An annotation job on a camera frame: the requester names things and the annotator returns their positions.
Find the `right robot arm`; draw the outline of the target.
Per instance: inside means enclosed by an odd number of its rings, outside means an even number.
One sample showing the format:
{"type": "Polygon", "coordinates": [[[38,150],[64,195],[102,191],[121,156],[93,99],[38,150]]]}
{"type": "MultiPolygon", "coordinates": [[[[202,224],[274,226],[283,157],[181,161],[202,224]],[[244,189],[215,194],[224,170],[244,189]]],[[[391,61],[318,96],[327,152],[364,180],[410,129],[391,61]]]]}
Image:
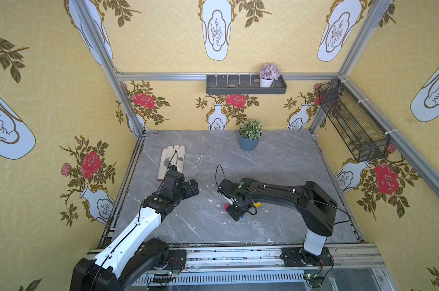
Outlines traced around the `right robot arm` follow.
{"type": "Polygon", "coordinates": [[[333,235],[338,203],[313,181],[303,186],[280,186],[252,178],[239,183],[223,179],[218,193],[231,200],[226,211],[235,221],[251,213],[259,202],[296,210],[307,228],[303,249],[315,257],[322,254],[328,237],[333,235]]]}

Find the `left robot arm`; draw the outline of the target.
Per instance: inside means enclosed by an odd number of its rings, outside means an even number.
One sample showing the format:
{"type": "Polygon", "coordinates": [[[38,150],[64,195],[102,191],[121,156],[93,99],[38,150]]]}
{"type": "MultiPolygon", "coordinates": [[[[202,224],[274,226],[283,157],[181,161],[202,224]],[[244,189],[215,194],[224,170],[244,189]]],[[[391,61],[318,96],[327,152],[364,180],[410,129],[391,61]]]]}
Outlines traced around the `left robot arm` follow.
{"type": "Polygon", "coordinates": [[[164,268],[169,245],[147,237],[178,206],[199,194],[198,182],[186,181],[171,167],[160,187],[142,202],[132,222],[116,239],[92,259],[81,259],[74,267],[72,291],[123,291],[148,270],[164,268]]]}

